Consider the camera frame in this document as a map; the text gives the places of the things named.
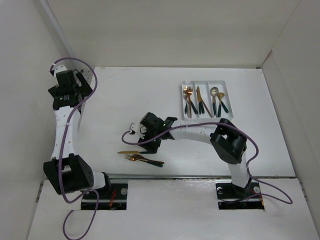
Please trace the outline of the rose gold knife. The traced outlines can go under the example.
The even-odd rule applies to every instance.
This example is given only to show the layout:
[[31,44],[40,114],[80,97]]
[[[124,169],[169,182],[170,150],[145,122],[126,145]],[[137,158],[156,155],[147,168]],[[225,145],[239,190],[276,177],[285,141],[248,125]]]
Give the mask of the rose gold knife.
[[203,105],[203,108],[205,109],[205,111],[207,112],[207,114],[209,115],[209,117],[212,118],[213,116],[212,116],[210,110],[208,109],[206,103],[204,102],[204,100],[203,100],[203,98],[202,98],[201,90],[199,90],[198,92],[199,92],[199,99],[200,99],[200,101],[201,101],[201,103],[202,103],[202,105]]

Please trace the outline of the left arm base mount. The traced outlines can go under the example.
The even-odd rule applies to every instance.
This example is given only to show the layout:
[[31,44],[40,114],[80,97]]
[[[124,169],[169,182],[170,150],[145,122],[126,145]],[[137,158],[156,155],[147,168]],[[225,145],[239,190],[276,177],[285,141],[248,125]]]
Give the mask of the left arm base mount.
[[[122,211],[127,209],[128,179],[112,178],[111,189],[97,189],[99,194],[98,210]],[[85,194],[80,203],[81,210],[94,210],[97,195],[94,192]]]

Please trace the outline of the gold knife green handle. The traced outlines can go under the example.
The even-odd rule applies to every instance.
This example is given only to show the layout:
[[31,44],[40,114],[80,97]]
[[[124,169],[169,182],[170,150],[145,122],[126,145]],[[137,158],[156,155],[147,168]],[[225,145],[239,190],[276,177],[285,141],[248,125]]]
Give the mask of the gold knife green handle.
[[202,104],[202,100],[201,100],[201,93],[200,93],[199,86],[196,88],[196,96],[197,96],[197,101],[198,101],[199,115],[201,115],[203,113],[203,104]]
[[147,151],[137,151],[137,150],[126,150],[126,151],[119,151],[117,154],[148,154]]

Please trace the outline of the rose gold fork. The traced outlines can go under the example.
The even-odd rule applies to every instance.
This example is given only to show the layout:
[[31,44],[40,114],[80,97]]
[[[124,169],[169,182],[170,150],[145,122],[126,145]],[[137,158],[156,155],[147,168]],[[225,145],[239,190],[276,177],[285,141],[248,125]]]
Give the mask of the rose gold fork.
[[196,115],[198,113],[194,103],[192,102],[191,96],[193,94],[193,88],[185,86],[183,89],[184,98],[186,99],[187,116],[192,119],[192,112]]

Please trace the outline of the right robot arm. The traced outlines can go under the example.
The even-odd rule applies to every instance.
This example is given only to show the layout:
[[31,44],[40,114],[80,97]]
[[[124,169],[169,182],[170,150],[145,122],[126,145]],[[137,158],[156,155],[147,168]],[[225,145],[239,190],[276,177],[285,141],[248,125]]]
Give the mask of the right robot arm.
[[176,117],[165,120],[148,112],[140,121],[145,128],[138,140],[148,154],[155,154],[162,140],[191,140],[213,146],[219,158],[228,164],[231,173],[232,193],[243,197],[250,191],[251,178],[247,172],[244,154],[247,149],[247,137],[227,119],[219,122],[187,124]]

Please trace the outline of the gold spoon green handle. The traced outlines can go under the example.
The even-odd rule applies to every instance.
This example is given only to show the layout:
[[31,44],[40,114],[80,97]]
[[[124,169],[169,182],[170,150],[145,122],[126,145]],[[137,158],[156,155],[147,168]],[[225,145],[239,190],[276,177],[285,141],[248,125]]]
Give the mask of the gold spoon green handle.
[[221,114],[222,114],[222,105],[219,104],[219,106],[218,106],[218,111],[217,111],[217,117],[220,118],[220,117],[221,117]]
[[213,113],[214,113],[214,116],[217,117],[217,105],[215,102],[212,103],[212,109],[213,109]]
[[223,92],[219,92],[217,94],[217,97],[218,97],[218,100],[219,100],[219,103],[221,104],[221,108],[226,112],[226,113],[229,113],[229,110],[227,108],[227,106],[224,104],[223,102],[223,98],[224,98],[225,94]]

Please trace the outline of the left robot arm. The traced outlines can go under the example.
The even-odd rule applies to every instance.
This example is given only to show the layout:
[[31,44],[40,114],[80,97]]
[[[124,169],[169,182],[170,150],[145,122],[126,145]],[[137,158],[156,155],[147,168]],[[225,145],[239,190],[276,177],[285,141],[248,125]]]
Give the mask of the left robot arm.
[[64,65],[55,68],[57,85],[48,92],[53,97],[55,143],[43,171],[58,195],[94,190],[100,198],[111,195],[112,185],[105,172],[94,172],[78,154],[78,131],[82,116],[82,100],[92,88],[81,72],[74,73]]

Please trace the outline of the silver spoon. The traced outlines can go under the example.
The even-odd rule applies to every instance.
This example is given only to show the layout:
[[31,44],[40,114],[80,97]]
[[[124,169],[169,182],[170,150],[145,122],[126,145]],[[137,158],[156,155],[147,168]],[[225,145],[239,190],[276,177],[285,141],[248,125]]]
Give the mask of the silver spoon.
[[210,95],[212,96],[212,103],[213,102],[216,103],[216,97],[218,96],[218,93],[219,93],[219,89],[216,86],[210,89]]

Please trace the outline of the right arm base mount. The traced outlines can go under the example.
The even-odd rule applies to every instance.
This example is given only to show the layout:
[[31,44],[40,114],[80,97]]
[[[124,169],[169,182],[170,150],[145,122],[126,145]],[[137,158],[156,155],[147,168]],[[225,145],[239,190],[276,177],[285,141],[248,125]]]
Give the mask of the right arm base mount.
[[216,195],[219,210],[264,210],[264,202],[258,182],[251,182],[246,188],[231,182],[218,182]]

